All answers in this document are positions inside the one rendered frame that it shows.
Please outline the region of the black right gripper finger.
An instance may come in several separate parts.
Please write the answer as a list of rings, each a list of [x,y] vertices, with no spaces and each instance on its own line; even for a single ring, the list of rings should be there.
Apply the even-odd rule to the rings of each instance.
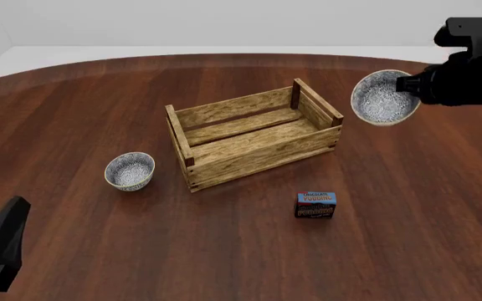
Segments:
[[[396,92],[406,92],[409,94],[421,94],[423,80],[420,74],[398,77],[396,79]]]

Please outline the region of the chocolate pudding box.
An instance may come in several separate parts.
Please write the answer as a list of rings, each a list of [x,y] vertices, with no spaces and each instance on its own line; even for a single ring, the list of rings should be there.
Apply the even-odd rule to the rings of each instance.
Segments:
[[[298,218],[332,218],[336,210],[334,192],[299,192],[295,200],[294,215]]]

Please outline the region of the small patterned bowl yellow rim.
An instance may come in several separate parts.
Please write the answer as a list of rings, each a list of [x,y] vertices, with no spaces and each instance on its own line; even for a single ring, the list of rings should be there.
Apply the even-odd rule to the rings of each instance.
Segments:
[[[105,168],[104,178],[109,185],[121,191],[137,191],[153,177],[154,159],[144,152],[119,155]]]

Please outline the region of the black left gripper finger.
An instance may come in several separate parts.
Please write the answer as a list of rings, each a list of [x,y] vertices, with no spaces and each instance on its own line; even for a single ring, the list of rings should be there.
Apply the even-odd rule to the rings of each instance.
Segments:
[[[0,211],[0,264],[22,266],[23,232],[31,204],[21,196],[12,197]]]

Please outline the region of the wooden slat tray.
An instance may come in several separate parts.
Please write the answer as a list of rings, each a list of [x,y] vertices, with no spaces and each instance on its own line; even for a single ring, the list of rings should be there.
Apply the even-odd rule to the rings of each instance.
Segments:
[[[344,120],[301,79],[290,87],[165,110],[192,192],[331,152]]]

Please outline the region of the large patterned bowl white rim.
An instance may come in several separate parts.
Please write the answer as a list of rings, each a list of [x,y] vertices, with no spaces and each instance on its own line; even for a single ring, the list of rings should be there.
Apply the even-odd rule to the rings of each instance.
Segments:
[[[421,105],[418,97],[397,92],[399,77],[410,74],[396,69],[383,69],[361,79],[351,92],[351,108],[364,122],[375,126],[391,126],[405,121]]]

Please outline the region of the black plate on short stalk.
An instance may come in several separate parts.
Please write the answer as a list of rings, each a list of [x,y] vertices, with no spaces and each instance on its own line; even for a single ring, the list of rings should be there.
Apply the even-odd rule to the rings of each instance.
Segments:
[[[482,56],[482,17],[451,17],[435,34],[439,47],[465,47],[471,57]]]

